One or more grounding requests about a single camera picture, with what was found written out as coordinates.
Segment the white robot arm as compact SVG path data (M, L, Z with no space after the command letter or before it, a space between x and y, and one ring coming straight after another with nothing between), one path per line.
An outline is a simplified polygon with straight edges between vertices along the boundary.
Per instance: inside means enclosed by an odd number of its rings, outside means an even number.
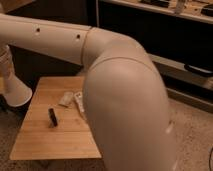
M135 39L97 27L0 13L0 44L81 65L83 106L108 171L175 171L161 76Z

